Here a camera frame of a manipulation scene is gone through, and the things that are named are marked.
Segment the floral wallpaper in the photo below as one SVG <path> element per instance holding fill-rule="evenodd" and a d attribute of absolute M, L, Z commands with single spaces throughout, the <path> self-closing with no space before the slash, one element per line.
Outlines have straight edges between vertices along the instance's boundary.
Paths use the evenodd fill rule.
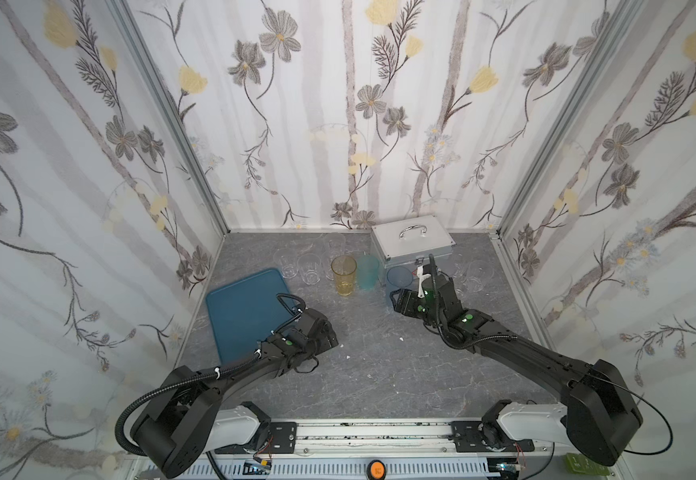
<path fill-rule="evenodd" d="M 0 0 L 0 478 L 110 478 L 177 359 L 220 237 L 167 131 L 104 4 Z"/>
<path fill-rule="evenodd" d="M 646 2 L 519 221 L 504 232 L 556 343 L 615 364 L 676 435 L 625 458 L 696 475 L 696 2 Z M 646 406 L 631 442 L 659 450 Z"/>
<path fill-rule="evenodd" d="M 129 0 L 232 228 L 496 228 L 616 2 Z"/>

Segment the orange button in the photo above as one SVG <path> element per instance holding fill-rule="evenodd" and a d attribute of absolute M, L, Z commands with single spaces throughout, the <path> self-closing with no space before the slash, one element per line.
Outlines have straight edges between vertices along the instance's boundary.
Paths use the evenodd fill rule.
<path fill-rule="evenodd" d="M 372 478 L 382 478 L 385 475 L 385 466 L 382 465 L 382 462 L 374 462 L 369 467 L 369 473 L 372 474 Z"/>

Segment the blue tray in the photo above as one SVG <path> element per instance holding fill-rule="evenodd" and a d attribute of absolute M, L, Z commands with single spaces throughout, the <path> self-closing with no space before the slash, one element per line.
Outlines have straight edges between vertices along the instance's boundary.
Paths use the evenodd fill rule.
<path fill-rule="evenodd" d="M 207 293 L 209 322 L 222 364 L 247 356 L 271 330 L 292 318 L 276 300 L 276 293 L 289 293 L 289 289 L 275 268 Z M 287 303 L 294 305 L 293 300 Z"/>

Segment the gray table surface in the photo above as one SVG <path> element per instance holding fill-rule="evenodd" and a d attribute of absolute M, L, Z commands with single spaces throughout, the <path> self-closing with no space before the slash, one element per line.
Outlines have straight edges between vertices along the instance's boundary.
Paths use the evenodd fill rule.
<path fill-rule="evenodd" d="M 220 250 L 207 292 L 275 266 L 277 249 L 300 254 L 318 248 L 321 234 L 230 234 Z M 487 312 L 521 335 L 528 329 L 487 234 L 453 234 L 455 252 L 486 260 L 495 274 L 484 290 L 461 297 L 463 306 Z M 350 254 L 369 252 L 369 234 L 346 234 Z M 327 315 L 340 346 L 319 356 L 313 373 L 289 372 L 227 399 L 224 406 L 255 402 L 274 418 L 430 418 L 481 416 L 500 398 L 552 402 L 534 382 L 491 360 L 447 348 L 419 320 L 386 304 L 384 290 L 340 296 L 325 277 L 306 285 L 298 276 L 289 290 Z M 181 365 L 201 370 L 218 364 L 212 326 L 202 305 Z"/>

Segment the case handle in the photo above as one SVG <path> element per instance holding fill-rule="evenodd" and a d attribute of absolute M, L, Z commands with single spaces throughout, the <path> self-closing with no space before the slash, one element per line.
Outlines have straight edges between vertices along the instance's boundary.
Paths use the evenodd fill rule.
<path fill-rule="evenodd" d="M 422 233 L 423 235 L 425 235 L 425 234 L 428 232 L 428 227 L 425 226 L 425 225 L 412 225 L 412 226 L 407 226 L 405 229 L 403 229 L 403 230 L 401 231 L 401 233 L 399 234 L 399 238 L 404 238 L 404 234 L 406 234 L 406 232 L 407 232 L 408 230 L 414 230 L 415 228 L 422 228 L 422 232 L 421 232 L 421 233 Z"/>

